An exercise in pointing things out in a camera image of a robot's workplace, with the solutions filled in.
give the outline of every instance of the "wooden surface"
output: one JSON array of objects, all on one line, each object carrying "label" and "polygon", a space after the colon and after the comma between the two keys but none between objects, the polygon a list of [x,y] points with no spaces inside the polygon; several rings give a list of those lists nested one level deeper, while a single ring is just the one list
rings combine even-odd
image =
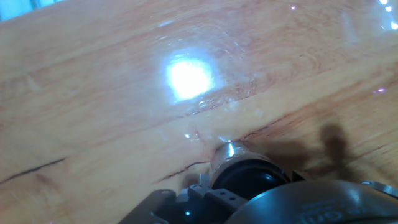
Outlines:
[{"label": "wooden surface", "polygon": [[396,9],[67,0],[1,23],[0,223],[117,223],[237,139],[398,187]]}]

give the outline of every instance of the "wood grain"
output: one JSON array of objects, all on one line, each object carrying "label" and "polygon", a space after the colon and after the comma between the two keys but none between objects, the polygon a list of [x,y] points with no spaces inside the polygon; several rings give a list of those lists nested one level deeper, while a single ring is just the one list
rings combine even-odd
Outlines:
[{"label": "wood grain", "polygon": [[[0,223],[117,223],[225,140],[398,187],[396,19],[378,1],[67,0],[1,23]],[[167,66],[188,54],[213,86],[176,100]]]}]

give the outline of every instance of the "wooden table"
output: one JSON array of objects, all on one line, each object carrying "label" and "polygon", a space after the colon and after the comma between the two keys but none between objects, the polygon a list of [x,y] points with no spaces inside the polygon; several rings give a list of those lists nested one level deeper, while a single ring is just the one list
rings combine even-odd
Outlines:
[{"label": "wooden table", "polygon": [[238,139],[397,187],[396,9],[67,0],[1,23],[0,223],[117,223]]}]

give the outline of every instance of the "crack in wood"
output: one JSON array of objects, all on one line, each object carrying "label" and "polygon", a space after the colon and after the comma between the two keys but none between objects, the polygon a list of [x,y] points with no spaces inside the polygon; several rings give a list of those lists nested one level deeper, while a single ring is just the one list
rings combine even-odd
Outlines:
[{"label": "crack in wood", "polygon": [[165,177],[161,178],[160,180],[154,182],[153,184],[158,184],[158,183],[160,183],[160,182],[162,182],[164,180],[169,180],[170,178],[175,177],[176,175],[179,175],[179,174],[182,174],[182,173],[188,171],[191,166],[194,166],[194,165],[197,165],[197,164],[204,164],[204,163],[208,163],[208,161],[194,162],[193,164],[190,164],[190,165],[184,167],[184,169],[182,169],[180,171],[177,171],[177,172],[174,172],[172,174],[166,175]]},{"label": "crack in wood", "polygon": [[274,124],[276,124],[276,123],[278,123],[279,121],[282,121],[282,119],[284,119],[284,118],[286,118],[286,117],[287,117],[287,116],[284,116],[283,118],[277,119],[276,121],[273,121],[273,122],[271,122],[271,123],[265,125],[264,127],[260,128],[260,129],[258,129],[258,130],[256,130],[256,131],[250,132],[249,134],[247,134],[247,135],[241,137],[241,138],[239,139],[239,141],[247,141],[250,137],[262,133],[263,130],[269,128],[270,126],[272,126],[272,125],[274,125]]},{"label": "crack in wood", "polygon": [[8,182],[8,181],[10,181],[10,180],[12,180],[12,179],[15,179],[15,178],[17,178],[17,177],[20,177],[20,176],[23,176],[23,175],[26,175],[26,174],[30,174],[30,173],[36,172],[36,171],[38,171],[39,169],[41,169],[41,168],[43,168],[43,167],[51,166],[51,165],[57,164],[57,163],[59,163],[59,162],[62,162],[62,161],[64,161],[66,158],[67,158],[67,157],[62,158],[62,159],[59,159],[59,160],[56,160],[56,161],[53,161],[53,162],[49,162],[49,163],[47,163],[47,164],[44,164],[44,165],[41,165],[41,166],[38,166],[38,167],[35,167],[35,168],[31,168],[31,169],[29,169],[29,170],[25,170],[25,171],[20,172],[20,173],[18,173],[18,174],[14,174],[14,175],[12,175],[12,176],[10,176],[10,177],[7,177],[7,178],[5,178],[4,180],[2,180],[2,181],[0,182],[0,185],[1,185],[1,184],[4,184],[4,183],[6,183],[6,182]]}]

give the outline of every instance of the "metal component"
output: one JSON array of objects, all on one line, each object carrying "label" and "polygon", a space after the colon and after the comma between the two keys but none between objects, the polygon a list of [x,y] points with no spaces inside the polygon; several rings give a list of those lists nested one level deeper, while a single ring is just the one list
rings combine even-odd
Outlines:
[{"label": "metal component", "polygon": [[391,197],[398,198],[398,189],[393,188],[389,185],[386,184],[381,184],[376,181],[362,181],[361,184],[366,185],[367,187],[371,187],[373,189],[379,190],[381,192],[384,192]]},{"label": "metal component", "polygon": [[246,202],[248,202],[247,200],[225,189],[211,190],[206,193],[205,197],[209,197],[212,200],[217,201],[231,212],[235,212]]},{"label": "metal component", "polygon": [[360,184],[341,180],[300,181],[257,196],[225,224],[348,223],[370,220],[391,223],[398,200]]},{"label": "metal component", "polygon": [[184,203],[189,200],[188,196],[188,189],[182,189],[178,195],[178,197],[175,199],[176,203]]},{"label": "metal component", "polygon": [[211,188],[227,189],[250,200],[267,190],[290,182],[281,168],[268,158],[251,151],[258,151],[258,148],[241,141],[220,147],[210,162]]},{"label": "metal component", "polygon": [[209,190],[211,190],[209,187],[196,184],[188,188],[188,195],[202,199]]},{"label": "metal component", "polygon": [[164,206],[167,202],[175,200],[175,192],[172,190],[156,190],[146,197],[133,211],[124,217],[119,224],[169,224],[154,215],[154,211]]},{"label": "metal component", "polygon": [[227,143],[216,150],[216,154],[210,161],[210,186],[213,186],[218,176],[231,165],[244,160],[259,159],[269,161],[268,158],[249,150],[247,142],[236,141]]}]

